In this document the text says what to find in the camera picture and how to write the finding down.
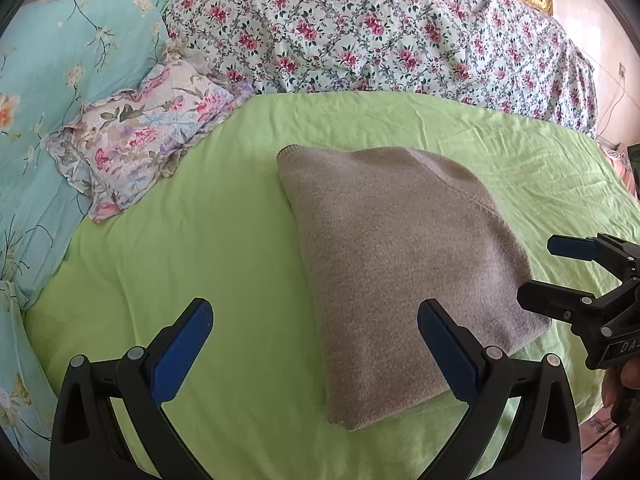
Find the floral pillow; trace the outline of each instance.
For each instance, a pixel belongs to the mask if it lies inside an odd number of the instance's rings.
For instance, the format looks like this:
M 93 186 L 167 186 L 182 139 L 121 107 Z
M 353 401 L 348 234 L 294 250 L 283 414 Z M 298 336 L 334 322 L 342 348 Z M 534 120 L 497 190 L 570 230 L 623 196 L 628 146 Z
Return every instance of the floral pillow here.
M 0 280 L 20 288 L 24 308 L 58 268 L 89 206 L 56 171 L 46 138 L 83 100 L 140 84 L 168 39 L 169 1 L 34 2 L 0 37 Z
M 244 90 L 227 89 L 168 54 L 137 91 L 83 103 L 46 147 L 69 183 L 93 198 L 88 216 L 100 222 L 174 174 L 185 148 L 238 107 L 250 94 Z

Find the bed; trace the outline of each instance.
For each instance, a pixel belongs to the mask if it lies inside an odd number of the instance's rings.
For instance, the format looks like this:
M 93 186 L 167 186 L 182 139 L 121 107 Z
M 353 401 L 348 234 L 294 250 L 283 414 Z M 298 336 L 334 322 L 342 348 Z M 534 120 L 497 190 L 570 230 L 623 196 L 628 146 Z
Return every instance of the bed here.
M 57 390 L 71 356 L 148 344 L 192 296 L 207 298 L 214 330 L 166 411 L 214 478 L 415 478 L 465 409 L 443 394 L 363 430 L 327 423 L 312 300 L 275 164 L 292 142 L 413 146 L 462 163 L 494 194 L 539 280 L 602 293 L 612 277 L 550 256 L 546 239 L 640 235 L 638 206 L 583 134 L 418 94 L 253 98 L 135 208 L 107 225 L 83 222 L 25 322 Z M 555 324 L 521 355 L 546 352 L 565 362 L 587 419 L 600 407 L 600 375 L 584 367 L 580 341 Z

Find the folded sweater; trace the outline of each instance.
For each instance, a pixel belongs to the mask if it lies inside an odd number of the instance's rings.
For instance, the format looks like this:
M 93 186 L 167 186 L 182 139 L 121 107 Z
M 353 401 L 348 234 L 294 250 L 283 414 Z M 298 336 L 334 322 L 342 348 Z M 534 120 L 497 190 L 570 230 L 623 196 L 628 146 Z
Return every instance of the folded sweater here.
M 427 298 L 507 353 L 549 329 L 518 306 L 526 252 L 463 166 L 406 148 L 298 145 L 277 163 L 316 306 L 330 422 L 362 428 L 446 390 L 417 329 Z

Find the screw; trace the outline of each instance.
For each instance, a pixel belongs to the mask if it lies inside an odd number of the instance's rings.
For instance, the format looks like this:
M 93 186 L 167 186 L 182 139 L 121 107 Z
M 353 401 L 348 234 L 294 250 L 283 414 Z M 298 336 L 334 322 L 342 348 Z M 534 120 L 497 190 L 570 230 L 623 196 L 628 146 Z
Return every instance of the screw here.
M 78 368 L 79 366 L 82 366 L 82 363 L 84 363 L 84 356 L 77 355 L 71 359 L 69 364 L 72 365 L 73 368 Z
M 137 361 L 145 354 L 145 349 L 142 346 L 134 346 L 127 352 L 127 357 L 132 361 Z
M 546 356 L 546 362 L 548 362 L 552 366 L 560 366 L 560 363 L 562 361 L 556 354 L 549 354 L 548 356 Z
M 489 346 L 486 349 L 486 354 L 491 358 L 498 360 L 502 357 L 502 350 L 500 350 L 497 346 Z

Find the blue gripper pad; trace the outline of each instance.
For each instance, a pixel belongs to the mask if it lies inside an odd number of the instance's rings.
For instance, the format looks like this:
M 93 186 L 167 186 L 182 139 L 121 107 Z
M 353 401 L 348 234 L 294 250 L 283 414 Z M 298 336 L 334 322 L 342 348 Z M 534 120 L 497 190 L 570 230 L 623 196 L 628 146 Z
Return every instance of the blue gripper pad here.
M 598 245 L 590 238 L 553 235 L 546 243 L 549 253 L 574 260 L 590 262 L 598 257 Z
M 151 397 L 158 406 L 176 396 L 212 328 L 213 309 L 203 300 L 151 374 Z
M 418 329 L 457 400 L 473 406 L 478 368 L 428 301 L 418 310 Z

